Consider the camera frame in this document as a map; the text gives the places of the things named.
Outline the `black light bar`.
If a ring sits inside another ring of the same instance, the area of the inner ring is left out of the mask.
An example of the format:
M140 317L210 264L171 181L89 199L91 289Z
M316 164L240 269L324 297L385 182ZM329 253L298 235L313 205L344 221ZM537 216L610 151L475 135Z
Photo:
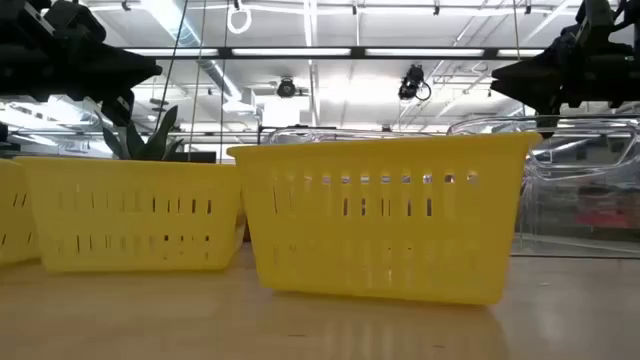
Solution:
M156 59L419 59L518 60L541 54L543 48L500 47L130 47L125 51Z

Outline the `green artificial plant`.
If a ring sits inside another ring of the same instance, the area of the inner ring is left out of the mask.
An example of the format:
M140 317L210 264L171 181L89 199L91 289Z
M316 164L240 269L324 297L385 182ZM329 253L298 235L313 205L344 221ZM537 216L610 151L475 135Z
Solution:
M102 126L104 142L120 160L164 161L175 154L183 139L168 142L178 115L178 106L171 107L159 121L157 130L144 141L133 124L125 127L125 140L121 141L111 130Z

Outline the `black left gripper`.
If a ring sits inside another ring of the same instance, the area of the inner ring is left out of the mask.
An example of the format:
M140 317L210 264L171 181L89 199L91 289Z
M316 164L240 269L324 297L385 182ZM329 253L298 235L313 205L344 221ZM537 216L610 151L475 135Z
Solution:
M65 94L74 100L102 101L101 112L116 127L131 122L134 93L145 80L160 75L156 60L117 48L75 59L62 78L44 52L17 44L0 44L0 96L47 99Z

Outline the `yellow slotted plastic basket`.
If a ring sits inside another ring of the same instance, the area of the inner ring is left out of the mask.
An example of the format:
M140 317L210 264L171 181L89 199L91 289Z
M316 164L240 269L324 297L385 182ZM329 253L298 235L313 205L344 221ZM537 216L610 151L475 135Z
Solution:
M21 156L51 272L225 268L246 220L229 164Z
M231 148L261 284L497 303L539 141L519 132Z
M39 257L25 171L15 161L0 159L0 267Z

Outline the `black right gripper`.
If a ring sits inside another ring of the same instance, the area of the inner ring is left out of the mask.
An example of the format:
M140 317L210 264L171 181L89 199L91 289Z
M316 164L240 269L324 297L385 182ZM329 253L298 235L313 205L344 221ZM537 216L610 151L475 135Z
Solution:
M548 47L533 58L494 70L492 77L490 89L534 109L536 131L549 139L564 104L578 108L585 102L606 102L619 108L640 101L640 52L611 42Z

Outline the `smoky grey plastic basket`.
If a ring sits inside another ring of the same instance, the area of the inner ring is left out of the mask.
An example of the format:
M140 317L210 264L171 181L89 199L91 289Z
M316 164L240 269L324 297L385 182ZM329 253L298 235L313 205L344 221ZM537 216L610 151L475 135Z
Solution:
M217 162L218 156L215 151L204 152L174 152L169 154L165 161L170 162L193 162L193 163L213 163Z

